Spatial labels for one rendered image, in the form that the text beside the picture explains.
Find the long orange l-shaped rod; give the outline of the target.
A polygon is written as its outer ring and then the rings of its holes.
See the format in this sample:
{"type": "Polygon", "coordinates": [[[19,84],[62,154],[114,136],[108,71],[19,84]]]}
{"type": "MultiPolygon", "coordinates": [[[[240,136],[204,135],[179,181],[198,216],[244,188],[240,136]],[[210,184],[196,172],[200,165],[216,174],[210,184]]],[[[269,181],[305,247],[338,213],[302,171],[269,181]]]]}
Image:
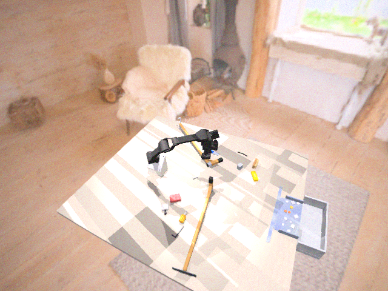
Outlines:
{"type": "MultiPolygon", "coordinates": [[[[181,117],[179,117],[178,119],[180,119],[180,128],[178,129],[183,129],[183,131],[185,132],[186,135],[189,135],[188,132],[186,131],[186,129],[183,127],[183,125],[181,124],[181,117]]],[[[200,151],[199,147],[196,145],[196,143],[194,141],[192,141],[193,145],[195,146],[195,148],[197,149],[197,151],[200,153],[200,155],[202,155],[202,151],[200,151]]],[[[220,163],[220,162],[223,162],[223,158],[218,158],[216,160],[211,160],[211,159],[205,159],[205,162],[207,163],[206,166],[207,167],[211,167],[217,163],[220,163]]]]}

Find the red rectangular block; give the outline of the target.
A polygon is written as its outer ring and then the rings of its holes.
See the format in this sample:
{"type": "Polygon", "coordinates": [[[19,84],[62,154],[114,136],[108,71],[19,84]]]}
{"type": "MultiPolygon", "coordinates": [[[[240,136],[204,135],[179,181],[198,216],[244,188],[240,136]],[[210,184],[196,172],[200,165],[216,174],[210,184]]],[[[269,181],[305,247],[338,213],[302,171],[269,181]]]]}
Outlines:
{"type": "Polygon", "coordinates": [[[174,194],[174,195],[169,195],[170,197],[170,202],[174,203],[174,202],[180,202],[181,201],[181,198],[180,198],[180,194],[177,193],[177,194],[174,194]]]}

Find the yellow rectangular block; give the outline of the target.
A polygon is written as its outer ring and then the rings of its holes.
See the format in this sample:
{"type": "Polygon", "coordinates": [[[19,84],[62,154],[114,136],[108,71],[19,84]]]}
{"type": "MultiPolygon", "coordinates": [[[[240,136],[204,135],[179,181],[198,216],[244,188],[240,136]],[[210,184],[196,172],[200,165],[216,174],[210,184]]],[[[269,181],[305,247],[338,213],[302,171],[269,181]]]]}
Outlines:
{"type": "Polygon", "coordinates": [[[258,181],[258,177],[257,177],[255,171],[252,171],[252,172],[250,172],[250,173],[251,173],[251,176],[252,176],[252,178],[253,178],[253,181],[254,181],[254,182],[257,182],[257,181],[258,181]]]}

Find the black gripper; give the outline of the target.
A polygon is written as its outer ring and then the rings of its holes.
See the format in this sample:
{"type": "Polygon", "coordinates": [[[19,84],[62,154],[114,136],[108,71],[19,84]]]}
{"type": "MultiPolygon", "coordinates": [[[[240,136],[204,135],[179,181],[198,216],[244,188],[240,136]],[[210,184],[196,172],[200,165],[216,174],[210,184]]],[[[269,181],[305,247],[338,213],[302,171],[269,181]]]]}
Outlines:
{"type": "Polygon", "coordinates": [[[204,152],[201,155],[201,159],[210,159],[212,150],[211,149],[210,151],[208,150],[208,145],[210,145],[210,141],[206,144],[201,143],[202,150],[204,150],[204,152]]]}

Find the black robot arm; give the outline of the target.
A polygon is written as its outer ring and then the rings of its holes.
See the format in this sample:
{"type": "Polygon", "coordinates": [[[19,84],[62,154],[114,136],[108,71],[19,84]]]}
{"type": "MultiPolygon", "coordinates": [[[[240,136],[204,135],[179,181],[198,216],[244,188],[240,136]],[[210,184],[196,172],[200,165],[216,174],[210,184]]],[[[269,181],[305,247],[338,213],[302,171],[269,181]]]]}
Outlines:
{"type": "Polygon", "coordinates": [[[148,164],[153,164],[159,162],[159,157],[161,153],[167,153],[172,151],[175,146],[178,146],[179,144],[197,141],[201,142],[202,144],[206,144],[209,141],[215,139],[214,141],[210,142],[210,145],[208,145],[208,150],[216,150],[218,149],[218,141],[216,138],[219,138],[218,130],[209,131],[209,129],[201,129],[197,131],[195,134],[192,135],[186,135],[186,136],[180,136],[180,137],[173,137],[173,138],[164,138],[160,140],[158,143],[158,146],[153,151],[148,151],[146,153],[146,158],[148,164]],[[168,139],[172,140],[172,146],[169,147],[168,139]]]}

